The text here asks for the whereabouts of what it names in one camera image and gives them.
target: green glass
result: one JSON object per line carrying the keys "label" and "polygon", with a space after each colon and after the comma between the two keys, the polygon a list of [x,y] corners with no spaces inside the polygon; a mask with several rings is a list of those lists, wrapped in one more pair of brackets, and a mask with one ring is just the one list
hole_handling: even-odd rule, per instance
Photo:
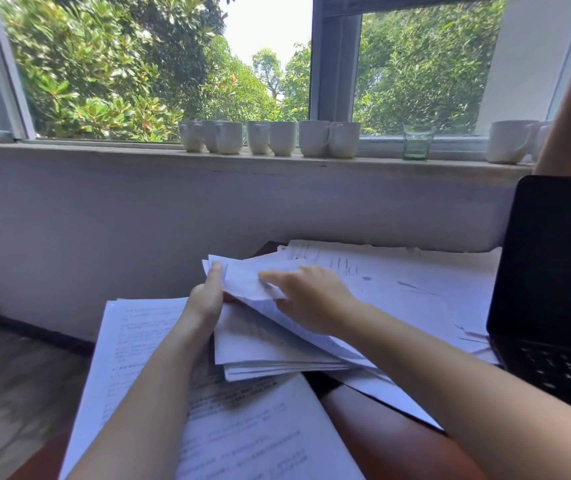
{"label": "green glass", "polygon": [[430,125],[403,126],[403,160],[427,160],[435,132],[436,128]]}

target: black laptop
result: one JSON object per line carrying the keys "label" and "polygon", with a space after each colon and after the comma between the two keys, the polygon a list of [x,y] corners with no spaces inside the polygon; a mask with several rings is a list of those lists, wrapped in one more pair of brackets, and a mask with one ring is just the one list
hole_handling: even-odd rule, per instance
{"label": "black laptop", "polygon": [[508,372],[571,405],[571,177],[519,181],[488,332]]}

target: desk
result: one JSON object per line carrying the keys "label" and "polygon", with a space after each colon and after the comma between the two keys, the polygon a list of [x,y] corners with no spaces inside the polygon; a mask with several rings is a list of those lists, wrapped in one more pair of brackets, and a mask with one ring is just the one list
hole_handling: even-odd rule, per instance
{"label": "desk", "polygon": [[[276,250],[269,242],[256,255]],[[352,457],[368,480],[485,480],[450,438],[320,372],[306,374]],[[72,426],[53,437],[9,480],[56,480]]]}

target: laptop screen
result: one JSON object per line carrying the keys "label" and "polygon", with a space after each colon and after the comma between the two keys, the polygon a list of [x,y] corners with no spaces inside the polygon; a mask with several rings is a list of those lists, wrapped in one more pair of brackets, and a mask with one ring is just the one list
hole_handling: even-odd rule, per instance
{"label": "laptop screen", "polygon": [[570,177],[517,185],[488,331],[571,348]]}

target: stack of papers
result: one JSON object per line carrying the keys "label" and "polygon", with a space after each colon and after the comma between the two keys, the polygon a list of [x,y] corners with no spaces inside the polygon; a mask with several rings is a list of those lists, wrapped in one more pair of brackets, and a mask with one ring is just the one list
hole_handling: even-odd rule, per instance
{"label": "stack of papers", "polygon": [[290,241],[272,254],[224,264],[224,290],[247,307],[230,307],[214,333],[215,361],[228,380],[292,371],[327,371],[350,387],[436,423],[382,371],[349,344],[305,330],[283,315],[278,288],[259,281],[265,270],[332,269],[355,297],[489,363],[498,363],[486,320],[500,259],[489,253],[375,248],[336,242]]}
{"label": "stack of papers", "polygon": [[[108,421],[186,301],[108,302],[60,480]],[[176,478],[363,478],[302,375],[228,383],[208,352],[193,371]]]}

